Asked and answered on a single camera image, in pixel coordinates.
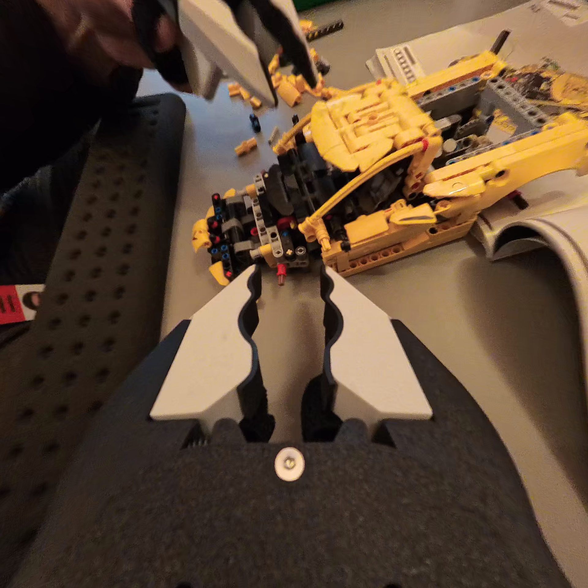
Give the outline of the black brick beam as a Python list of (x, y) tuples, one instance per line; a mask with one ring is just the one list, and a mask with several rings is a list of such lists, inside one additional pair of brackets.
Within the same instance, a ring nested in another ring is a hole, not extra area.
[(344, 28), (344, 22), (342, 20), (336, 20), (321, 26), (311, 26), (306, 33), (306, 40), (313, 42), (319, 40), (331, 34), (341, 31)]

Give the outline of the person's left hand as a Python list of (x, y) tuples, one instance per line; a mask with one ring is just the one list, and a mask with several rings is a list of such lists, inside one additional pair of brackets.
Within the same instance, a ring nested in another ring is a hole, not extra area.
[(65, 48), (88, 65), (153, 68), (132, 19), (135, 1), (38, 1)]

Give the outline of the small red object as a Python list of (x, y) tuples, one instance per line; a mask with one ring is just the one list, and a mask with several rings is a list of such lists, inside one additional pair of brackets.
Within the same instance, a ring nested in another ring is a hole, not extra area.
[(35, 319), (45, 284), (1, 286), (1, 326)]

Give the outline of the yellow toy brick car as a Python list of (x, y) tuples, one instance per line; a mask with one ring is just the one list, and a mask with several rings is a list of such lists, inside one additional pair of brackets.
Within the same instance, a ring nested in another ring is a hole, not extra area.
[(482, 211), (555, 172), (587, 173), (587, 118), (549, 115), (497, 50), (407, 85), (392, 77), (327, 98), (275, 144), (277, 164), (212, 204), (194, 251), (227, 286), (266, 263), (321, 259), (343, 277), (465, 236)]

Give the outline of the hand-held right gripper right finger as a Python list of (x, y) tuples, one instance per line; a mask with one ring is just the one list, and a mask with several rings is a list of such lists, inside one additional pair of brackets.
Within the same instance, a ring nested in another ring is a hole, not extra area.
[(369, 432), (389, 419), (429, 421), (432, 407), (388, 314), (328, 266), (320, 296), (323, 406), (342, 421), (361, 420)]

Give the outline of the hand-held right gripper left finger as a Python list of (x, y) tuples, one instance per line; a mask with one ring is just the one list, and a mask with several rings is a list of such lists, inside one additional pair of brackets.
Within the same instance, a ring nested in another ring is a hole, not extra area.
[(261, 271), (252, 265), (192, 315), (151, 408), (152, 420), (199, 421), (262, 414), (262, 374), (253, 334), (259, 324)]

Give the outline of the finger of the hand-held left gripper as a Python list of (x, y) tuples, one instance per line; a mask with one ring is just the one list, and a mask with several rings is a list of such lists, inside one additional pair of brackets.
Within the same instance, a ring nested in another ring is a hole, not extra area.
[(319, 74), (292, 1), (251, 1), (265, 30), (282, 47), (306, 83), (315, 89)]
[(191, 1), (190, 17), (200, 31), (198, 47), (205, 57), (260, 98), (267, 107), (276, 107), (278, 99), (268, 72), (268, 58), (263, 53), (265, 41), (249, 1), (232, 9), (227, 1)]

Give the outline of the open instruction booklet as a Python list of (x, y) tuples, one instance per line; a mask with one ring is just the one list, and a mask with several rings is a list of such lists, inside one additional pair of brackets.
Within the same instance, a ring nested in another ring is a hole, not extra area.
[[(552, 58), (587, 73), (587, 21), (546, 1), (372, 1), (361, 40), (409, 41), (426, 73), (512, 31), (512, 65)], [(468, 236), (356, 283), (401, 319), (472, 393), (503, 438), (541, 531), (573, 587), (587, 587), (587, 177), (520, 189), (526, 210), (490, 209)]]

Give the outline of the grey desk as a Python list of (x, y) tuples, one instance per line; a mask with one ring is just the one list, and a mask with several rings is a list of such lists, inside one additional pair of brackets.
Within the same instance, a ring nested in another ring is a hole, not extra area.
[[(351, 88), (370, 80), (375, 49), (466, 24), (524, 1), (343, 1), (311, 11), (344, 29), (315, 47), (332, 65), (327, 83)], [(261, 115), (258, 148), (249, 110), (219, 87), (207, 102), (179, 93), (187, 107), (178, 198), (160, 338), (221, 290), (209, 256), (195, 254), (192, 226), (212, 192), (248, 184), (273, 153), (265, 133), (290, 126), (280, 105)], [(475, 398), (503, 438), (536, 518), (571, 584), (587, 587), (587, 416), (575, 298), (559, 259), (539, 249), (486, 259), (476, 239), (448, 245), (352, 277), (352, 285), (401, 320)], [(280, 287), (264, 271), (254, 333), (270, 408), (272, 440), (299, 440), (299, 401), (322, 370), (323, 303), (317, 274), (292, 272)]]

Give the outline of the pile of yellow brick parts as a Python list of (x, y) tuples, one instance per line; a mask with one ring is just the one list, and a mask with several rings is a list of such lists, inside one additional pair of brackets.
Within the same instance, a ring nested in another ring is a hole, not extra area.
[[(307, 33), (311, 26), (315, 26), (310, 20), (301, 20), (299, 24), (304, 33)], [(302, 100), (302, 95), (304, 93), (310, 93), (318, 98), (324, 98), (327, 96), (327, 94), (324, 93), (324, 76), (329, 73), (331, 65), (313, 48), (311, 48), (311, 57), (318, 71), (319, 82), (316, 89), (309, 86), (305, 78), (295, 67), (292, 67), (292, 71), (289, 75), (282, 74), (283, 68), (292, 64), (291, 60), (284, 53), (282, 47), (279, 47), (277, 53), (269, 63), (268, 72), (270, 74), (273, 88), (277, 91), (283, 102), (286, 102), (290, 107), (298, 105)]]

